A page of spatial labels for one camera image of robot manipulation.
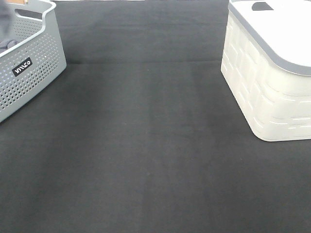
storage box lid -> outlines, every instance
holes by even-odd
[[[311,76],[311,1],[230,0],[229,10],[277,66]]]

black fabric surface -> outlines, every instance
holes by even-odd
[[[1,233],[310,232],[310,141],[251,133],[226,0],[57,5],[68,67],[0,124]]]

gray plastic basket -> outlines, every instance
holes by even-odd
[[[54,9],[46,0],[9,3],[14,15],[9,38],[21,41],[0,54],[0,122],[26,104],[65,68],[66,60]],[[21,16],[19,10],[42,14]]]

storage box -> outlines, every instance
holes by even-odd
[[[311,1],[230,0],[221,71],[265,141],[311,138]]]
[[[54,12],[56,4],[28,0],[26,4],[8,5],[14,15],[8,38],[20,43],[0,54],[0,122],[37,95],[66,67]],[[24,15],[29,13],[42,17]]]

basket logo label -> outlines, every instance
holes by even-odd
[[[18,75],[20,75],[22,72],[24,72],[25,70],[27,70],[31,65],[33,64],[33,62],[31,61],[30,57],[27,58],[25,61],[23,61],[21,64],[19,64],[17,67],[15,67],[14,69],[12,69],[15,77],[17,77]]]

